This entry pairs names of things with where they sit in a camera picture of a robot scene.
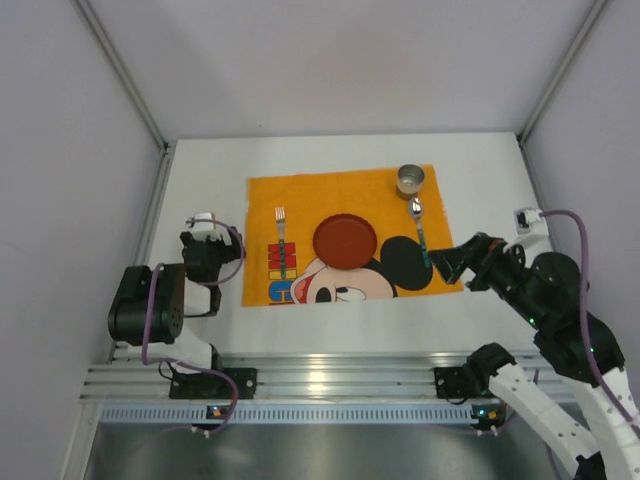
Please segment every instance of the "cartoon character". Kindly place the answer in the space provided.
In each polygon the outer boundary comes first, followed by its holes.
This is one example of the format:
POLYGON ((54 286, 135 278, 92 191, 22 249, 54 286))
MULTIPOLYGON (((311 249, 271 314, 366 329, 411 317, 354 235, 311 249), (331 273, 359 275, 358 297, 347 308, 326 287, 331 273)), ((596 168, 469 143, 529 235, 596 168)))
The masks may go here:
POLYGON ((295 303, 354 302, 398 296, 396 286, 422 290, 431 282, 420 245, 409 237, 392 237, 380 249, 380 261, 371 259, 362 268, 337 270, 316 258, 291 284, 295 303))

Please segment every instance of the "spoon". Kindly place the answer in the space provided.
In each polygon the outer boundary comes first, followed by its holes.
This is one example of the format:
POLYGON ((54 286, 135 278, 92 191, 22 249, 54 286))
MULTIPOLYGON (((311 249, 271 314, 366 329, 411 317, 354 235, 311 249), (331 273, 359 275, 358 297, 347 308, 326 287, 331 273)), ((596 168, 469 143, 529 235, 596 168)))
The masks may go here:
POLYGON ((418 238, 420 239, 420 248, 422 249, 422 258, 424 259, 424 266, 429 268, 431 266, 431 260, 429 259, 429 253, 427 252, 427 242, 424 239, 424 230, 422 230, 422 202, 418 197, 413 197, 409 200, 409 216, 416 221, 416 228, 418 229, 418 238))

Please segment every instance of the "cup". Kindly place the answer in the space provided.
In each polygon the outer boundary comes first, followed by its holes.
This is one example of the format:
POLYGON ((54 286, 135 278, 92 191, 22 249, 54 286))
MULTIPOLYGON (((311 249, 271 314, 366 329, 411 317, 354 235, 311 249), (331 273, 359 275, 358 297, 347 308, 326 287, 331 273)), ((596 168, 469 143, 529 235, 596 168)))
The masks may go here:
POLYGON ((415 197, 424 184, 424 170, 418 165, 403 165, 398 169, 396 194, 403 200, 415 197))

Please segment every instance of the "brown plate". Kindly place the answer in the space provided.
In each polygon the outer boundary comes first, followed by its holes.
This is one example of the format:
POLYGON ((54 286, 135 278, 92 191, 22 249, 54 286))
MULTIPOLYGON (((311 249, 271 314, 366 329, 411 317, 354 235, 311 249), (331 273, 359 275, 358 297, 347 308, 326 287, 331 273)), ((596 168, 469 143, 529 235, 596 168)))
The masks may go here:
POLYGON ((364 218, 349 213, 329 217, 313 234, 313 249, 320 260, 339 270, 364 267, 378 248, 378 237, 364 218))

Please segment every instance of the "orange placemat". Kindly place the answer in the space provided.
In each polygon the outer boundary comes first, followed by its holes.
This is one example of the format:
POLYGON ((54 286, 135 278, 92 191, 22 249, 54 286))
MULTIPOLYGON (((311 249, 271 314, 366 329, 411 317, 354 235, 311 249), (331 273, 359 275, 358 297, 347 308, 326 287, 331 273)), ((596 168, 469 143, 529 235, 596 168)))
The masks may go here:
MULTIPOLYGON (((426 174, 419 198, 429 249, 452 247, 435 171, 426 174)), ((244 306, 339 302, 462 291, 446 285, 422 261, 408 204, 396 196, 396 168, 317 175, 251 178, 246 225, 244 306), (281 278, 275 208, 286 212, 286 277, 281 278), (339 213, 358 215, 378 237, 374 259, 364 268, 344 271, 316 258, 316 227, 339 213)))

